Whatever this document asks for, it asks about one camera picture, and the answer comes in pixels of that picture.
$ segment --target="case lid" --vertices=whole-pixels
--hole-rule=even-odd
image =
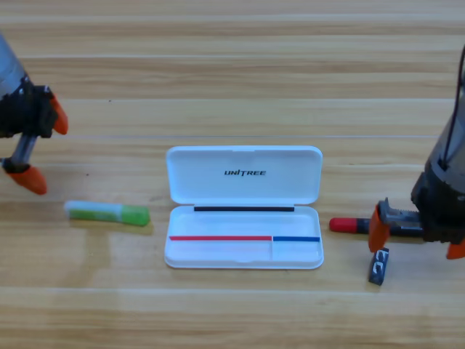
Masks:
[[[312,146],[187,146],[166,154],[171,198],[179,204],[311,204],[323,154]]]

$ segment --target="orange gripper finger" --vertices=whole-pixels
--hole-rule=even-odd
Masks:
[[[66,135],[68,133],[68,117],[55,96],[50,100],[50,103],[58,115],[53,129],[62,135]]]
[[[47,182],[36,167],[29,167],[23,173],[8,174],[18,185],[36,193],[44,195],[47,192]]]
[[[459,245],[449,245],[447,259],[457,260],[465,257],[465,239]]]
[[[383,249],[389,238],[389,226],[384,224],[379,218],[379,209],[376,205],[370,220],[370,230],[368,233],[368,247],[373,253]]]

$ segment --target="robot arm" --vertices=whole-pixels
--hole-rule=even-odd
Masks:
[[[2,159],[5,172],[19,185],[45,194],[47,184],[29,157],[37,137],[50,138],[52,130],[65,135],[68,117],[47,86],[35,86],[0,34],[0,138],[21,133],[16,150]]]
[[[392,226],[416,226],[428,242],[449,242],[448,259],[465,257],[465,47],[458,70],[456,103],[424,171],[411,193],[418,212],[393,209],[387,199],[376,205],[368,245],[382,249]]]

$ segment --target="red marker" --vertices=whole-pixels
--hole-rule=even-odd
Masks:
[[[370,220],[368,218],[346,218],[335,217],[329,221],[331,231],[337,233],[368,234],[370,230]],[[392,236],[404,236],[411,238],[421,238],[423,229],[418,227],[392,227]]]

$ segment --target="green cap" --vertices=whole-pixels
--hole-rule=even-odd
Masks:
[[[121,222],[132,225],[147,225],[150,222],[150,213],[147,207],[123,206]]]

